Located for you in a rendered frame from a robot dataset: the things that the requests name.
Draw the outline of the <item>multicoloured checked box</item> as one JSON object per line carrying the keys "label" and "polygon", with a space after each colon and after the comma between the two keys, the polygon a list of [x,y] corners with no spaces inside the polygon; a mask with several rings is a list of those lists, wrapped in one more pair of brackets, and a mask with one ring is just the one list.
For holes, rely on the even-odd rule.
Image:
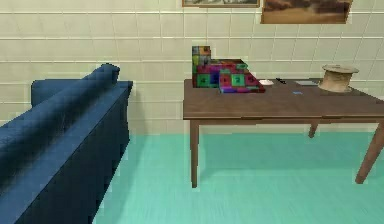
{"label": "multicoloured checked box", "polygon": [[265,88],[241,59],[213,59],[209,46],[192,47],[192,85],[221,93],[264,93]]}

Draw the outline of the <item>brown wooden table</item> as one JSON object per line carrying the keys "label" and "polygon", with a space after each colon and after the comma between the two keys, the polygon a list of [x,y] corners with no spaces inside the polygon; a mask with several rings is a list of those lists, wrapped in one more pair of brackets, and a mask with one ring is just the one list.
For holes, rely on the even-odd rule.
{"label": "brown wooden table", "polygon": [[[292,92],[300,91],[302,95]],[[362,184],[384,148],[384,100],[356,89],[334,93],[301,86],[294,79],[275,82],[264,93],[221,93],[184,81],[183,118],[190,122],[191,185],[198,183],[199,127],[202,125],[308,124],[312,137],[320,124],[377,125],[355,182]]]}

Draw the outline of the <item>blue sofa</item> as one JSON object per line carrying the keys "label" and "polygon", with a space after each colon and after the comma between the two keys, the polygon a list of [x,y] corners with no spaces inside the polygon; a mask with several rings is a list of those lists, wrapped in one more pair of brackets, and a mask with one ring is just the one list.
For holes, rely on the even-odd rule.
{"label": "blue sofa", "polygon": [[31,109],[0,127],[0,224],[92,224],[129,143],[119,71],[32,83]]}

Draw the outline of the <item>wood framed wall picture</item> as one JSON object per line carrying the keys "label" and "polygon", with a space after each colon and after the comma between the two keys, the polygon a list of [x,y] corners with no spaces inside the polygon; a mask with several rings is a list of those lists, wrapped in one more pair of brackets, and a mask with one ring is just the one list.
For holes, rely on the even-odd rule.
{"label": "wood framed wall picture", "polygon": [[183,7],[258,8],[261,0],[182,0]]}

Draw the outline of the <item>brown landscape wall picture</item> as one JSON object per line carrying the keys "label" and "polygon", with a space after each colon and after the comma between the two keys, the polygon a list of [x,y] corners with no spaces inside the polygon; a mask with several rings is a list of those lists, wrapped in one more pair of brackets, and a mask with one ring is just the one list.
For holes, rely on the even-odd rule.
{"label": "brown landscape wall picture", "polygon": [[345,24],[353,0],[264,0],[262,24]]}

